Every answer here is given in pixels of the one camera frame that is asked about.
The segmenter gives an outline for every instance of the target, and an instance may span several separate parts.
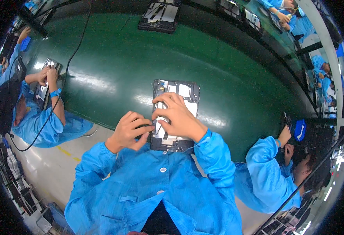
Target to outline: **cuff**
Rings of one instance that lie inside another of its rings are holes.
[[[291,171],[292,165],[293,165],[293,161],[290,160],[290,163],[289,163],[288,166],[286,166],[285,164],[283,164],[282,167],[283,167],[283,169],[285,169],[286,171]]]
[[[99,144],[100,144],[100,154],[110,154],[110,155],[117,156],[117,153],[112,153],[112,152],[105,146],[105,142],[99,142]]]
[[[200,141],[198,141],[198,142],[195,142],[195,141],[194,141],[194,143],[195,143],[195,144],[199,144],[199,143],[201,143],[203,140],[205,140],[207,137],[211,137],[211,136],[212,136],[212,131],[208,128],[206,134],[203,135],[202,139],[200,139]]]

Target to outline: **person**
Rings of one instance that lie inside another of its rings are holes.
[[[332,99],[329,96],[329,90],[335,89],[334,81],[331,81],[329,78],[318,79],[318,87],[322,90],[322,95],[325,98],[325,102],[332,102]]]
[[[235,195],[249,208],[274,213],[316,167],[318,156],[311,152],[292,170],[294,146],[287,144],[291,138],[286,125],[278,139],[269,136],[259,139],[246,155],[246,163],[236,164]],[[279,167],[274,158],[279,148],[284,148],[284,164]],[[316,192],[321,186],[321,175],[314,174],[299,192],[283,207],[288,210],[300,207],[305,192]]]
[[[296,20],[296,25],[292,31],[292,34],[294,38],[302,44],[308,36],[311,34],[317,34],[317,32],[315,31],[315,28],[313,27],[309,18],[305,15],[305,12],[303,12],[301,8],[299,8],[298,11],[300,17],[298,17]]]
[[[15,72],[15,67],[13,66],[15,59],[19,56],[20,53],[20,46],[22,44],[22,41],[29,35],[31,32],[30,27],[25,27],[24,30],[19,35],[19,38],[17,40],[17,44],[14,47],[13,54],[11,54],[10,61],[9,61],[9,67],[6,68],[4,73],[0,76],[0,86],[9,80]]]
[[[168,134],[194,140],[207,178],[188,153],[150,150],[146,140],[154,126],[135,129],[152,123],[129,111],[113,135],[85,152],[75,168],[65,208],[69,226],[76,234],[241,235],[227,144],[191,114],[182,96],[164,93],[152,102],[168,106],[156,109],[152,120],[168,117],[171,124],[158,121]]]
[[[315,55],[312,57],[312,63],[314,65],[314,74],[316,78],[323,80],[325,75],[330,74],[331,68],[330,64],[324,61],[322,56]]]
[[[9,66],[9,64],[6,63],[6,58],[2,57],[2,63],[0,64],[0,77],[5,72],[5,70],[7,69],[8,66]]]
[[[295,0],[257,0],[263,7],[274,13],[278,18],[280,25],[287,31],[292,32],[296,24],[295,9],[298,4]],[[293,14],[292,18],[287,17],[288,14]]]
[[[39,73],[27,75],[22,82],[21,92],[13,110],[13,126],[11,128],[13,133],[31,144],[51,114],[52,107],[40,110],[33,101],[33,94],[30,93],[29,85],[38,82],[40,85],[46,86],[45,78],[51,92],[52,107],[57,105],[33,144],[39,148],[51,148],[76,139],[93,127],[93,123],[65,111],[61,99],[57,102],[61,92],[61,89],[57,89],[58,72],[54,67],[46,67]]]

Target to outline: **yellow floor line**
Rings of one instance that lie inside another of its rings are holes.
[[[57,146],[57,148],[58,148],[62,153],[65,153],[67,156],[71,157],[71,153],[67,152],[66,150],[64,150],[64,149],[61,148],[60,146]]]

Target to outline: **power cord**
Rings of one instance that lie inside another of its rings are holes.
[[[276,215],[283,209],[283,207],[299,192],[302,186],[313,176],[313,174],[320,168],[320,166],[331,156],[331,152],[338,147],[338,143],[342,142],[344,139],[344,135],[340,138],[336,144],[331,147],[329,152],[320,162],[320,164],[306,177],[306,179],[297,187],[297,189],[287,198],[287,200],[275,211],[275,213],[254,233],[254,235],[262,234],[262,230],[276,217]]]
[[[83,27],[82,35],[80,36],[80,42],[79,42],[79,44],[78,44],[78,47],[75,49],[74,53],[71,55],[69,61],[67,62],[67,65],[66,65],[66,72],[65,72],[64,84],[65,84],[65,80],[66,80],[66,76],[67,76],[67,70],[68,70],[68,68],[69,68],[70,61],[71,61],[71,59],[73,59],[75,53],[79,50],[80,45],[82,44],[82,41],[83,41],[84,33],[86,32],[86,27],[87,27],[87,24],[88,24],[88,20],[90,19],[90,16],[91,16],[91,5],[92,5],[91,1],[89,1],[89,4],[90,4],[90,9],[89,9],[88,14],[87,14],[87,20],[86,20],[86,23],[85,23],[85,25],[84,25],[84,27]],[[51,116],[52,116],[52,114],[53,114],[53,111],[54,111],[54,109],[56,108],[56,106],[57,106],[58,101],[60,100],[60,98],[61,98],[61,96],[58,96],[57,102],[56,102],[56,104],[53,106],[51,113],[49,114],[47,120],[45,121],[45,123],[44,123],[44,125],[42,126],[42,128],[39,130],[38,134],[36,135],[36,137],[35,137],[35,139],[33,140],[33,142],[30,144],[30,146],[28,146],[26,149],[21,150],[21,149],[19,149],[19,148],[15,145],[13,138],[10,136],[11,141],[13,142],[13,144],[14,144],[14,146],[15,146],[15,148],[16,148],[17,150],[19,150],[20,152],[27,151],[27,150],[29,150],[29,148],[31,148],[31,146],[36,142],[36,140],[37,140],[37,138],[39,137],[40,133],[42,132],[43,128],[45,127],[45,125],[47,125],[47,122],[48,122],[49,119],[51,118]]]

